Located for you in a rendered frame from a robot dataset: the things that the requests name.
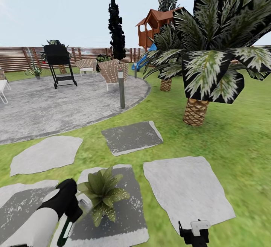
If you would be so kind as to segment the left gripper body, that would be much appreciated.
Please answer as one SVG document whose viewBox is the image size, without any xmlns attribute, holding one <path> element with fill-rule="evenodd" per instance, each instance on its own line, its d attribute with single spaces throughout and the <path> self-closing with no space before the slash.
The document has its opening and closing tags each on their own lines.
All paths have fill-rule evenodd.
<svg viewBox="0 0 271 247">
<path fill-rule="evenodd" d="M 83 210 L 79 207 L 77 200 L 64 211 L 64 215 L 74 224 L 83 215 Z"/>
</svg>

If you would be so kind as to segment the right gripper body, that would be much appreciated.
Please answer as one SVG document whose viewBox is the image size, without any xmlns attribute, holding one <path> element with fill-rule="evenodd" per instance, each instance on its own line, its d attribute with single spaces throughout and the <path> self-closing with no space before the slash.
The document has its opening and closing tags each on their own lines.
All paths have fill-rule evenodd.
<svg viewBox="0 0 271 247">
<path fill-rule="evenodd" d="M 208 247 L 208 231 L 206 229 L 201 229 L 199 232 L 200 236 L 194 236 L 191 229 L 183 230 L 183 238 L 185 244 L 191 244 L 192 247 L 199 247 L 199 245 L 205 245 L 206 247 Z"/>
</svg>

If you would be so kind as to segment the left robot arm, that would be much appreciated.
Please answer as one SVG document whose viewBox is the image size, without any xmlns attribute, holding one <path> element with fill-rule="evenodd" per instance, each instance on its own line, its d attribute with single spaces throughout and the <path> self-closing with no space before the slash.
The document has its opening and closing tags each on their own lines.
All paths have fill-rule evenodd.
<svg viewBox="0 0 271 247">
<path fill-rule="evenodd" d="M 54 191 L 43 198 L 42 204 L 28 221 L 0 247 L 49 247 L 54 230 L 63 215 L 74 224 L 83 215 L 80 204 L 87 210 L 92 208 L 91 200 L 84 193 L 76 197 L 76 187 L 73 178 L 58 184 Z"/>
</svg>

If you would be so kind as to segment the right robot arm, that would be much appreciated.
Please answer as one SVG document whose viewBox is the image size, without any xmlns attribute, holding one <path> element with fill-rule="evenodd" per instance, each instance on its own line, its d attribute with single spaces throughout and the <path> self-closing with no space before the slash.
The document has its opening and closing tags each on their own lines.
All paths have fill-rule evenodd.
<svg viewBox="0 0 271 247">
<path fill-rule="evenodd" d="M 211 224 L 207 220 L 203 221 L 193 221 L 191 222 L 192 229 L 183 230 L 179 227 L 180 236 L 184 238 L 185 244 L 191 244 L 192 247 L 208 247 L 208 229 Z"/>
</svg>

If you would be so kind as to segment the insectifuge atomizer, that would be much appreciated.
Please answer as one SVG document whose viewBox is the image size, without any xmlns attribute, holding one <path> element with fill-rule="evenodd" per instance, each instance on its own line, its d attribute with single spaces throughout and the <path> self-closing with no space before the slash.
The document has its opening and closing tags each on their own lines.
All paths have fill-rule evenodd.
<svg viewBox="0 0 271 247">
<path fill-rule="evenodd" d="M 57 241 L 58 247 L 63 247 L 65 245 L 72 227 L 73 227 L 73 223 L 69 220 L 69 218 L 67 218 L 67 220 L 65 221 L 64 227 L 62 229 L 61 235 L 59 236 L 58 241 Z"/>
</svg>

